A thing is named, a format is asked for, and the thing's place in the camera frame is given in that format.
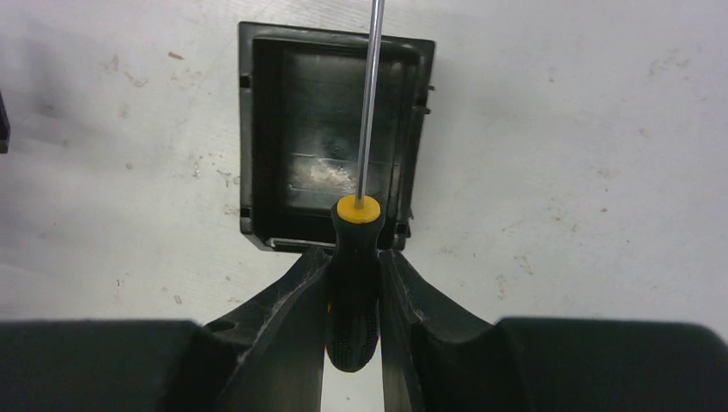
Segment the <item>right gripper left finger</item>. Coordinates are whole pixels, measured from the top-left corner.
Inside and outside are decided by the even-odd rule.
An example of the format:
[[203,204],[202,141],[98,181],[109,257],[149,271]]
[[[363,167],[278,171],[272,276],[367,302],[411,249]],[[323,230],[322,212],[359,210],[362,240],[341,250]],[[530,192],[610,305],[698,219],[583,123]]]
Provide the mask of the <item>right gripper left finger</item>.
[[320,410],[328,263],[319,248],[304,252],[276,282],[204,326],[237,353],[216,410]]

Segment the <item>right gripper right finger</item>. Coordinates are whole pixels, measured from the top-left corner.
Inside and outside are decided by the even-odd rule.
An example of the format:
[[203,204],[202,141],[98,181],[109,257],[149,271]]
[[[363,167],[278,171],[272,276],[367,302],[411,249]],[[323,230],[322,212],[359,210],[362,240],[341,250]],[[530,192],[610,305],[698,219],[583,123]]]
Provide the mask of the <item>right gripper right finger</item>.
[[493,411],[492,324],[428,283],[399,251],[379,254],[385,410]]

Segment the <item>yellow black handled screwdriver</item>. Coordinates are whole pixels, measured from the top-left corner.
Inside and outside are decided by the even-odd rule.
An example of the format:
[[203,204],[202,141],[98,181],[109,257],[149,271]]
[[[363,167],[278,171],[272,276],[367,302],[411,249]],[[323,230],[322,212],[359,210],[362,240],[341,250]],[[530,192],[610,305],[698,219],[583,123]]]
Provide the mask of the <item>yellow black handled screwdriver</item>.
[[361,370],[372,359],[379,339],[377,240],[384,226],[384,216],[378,201],[367,195],[367,175],[384,13],[385,2],[373,1],[355,191],[331,208],[337,239],[326,270],[325,347],[332,365],[346,373]]

